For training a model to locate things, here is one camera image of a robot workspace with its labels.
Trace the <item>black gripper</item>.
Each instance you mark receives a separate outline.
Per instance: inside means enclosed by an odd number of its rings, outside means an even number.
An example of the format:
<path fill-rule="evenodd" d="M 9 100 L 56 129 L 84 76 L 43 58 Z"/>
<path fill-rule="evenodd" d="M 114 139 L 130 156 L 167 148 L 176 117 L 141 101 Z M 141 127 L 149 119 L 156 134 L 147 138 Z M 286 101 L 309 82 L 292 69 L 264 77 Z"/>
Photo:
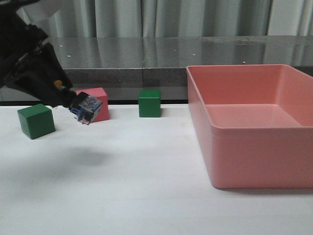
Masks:
<path fill-rule="evenodd" d="M 17 11 L 37 0 L 0 2 L 0 85 L 27 93 L 44 104 L 64 105 L 54 81 L 71 89 L 72 82 L 60 65 L 51 43 L 43 44 L 47 34 L 26 24 Z"/>

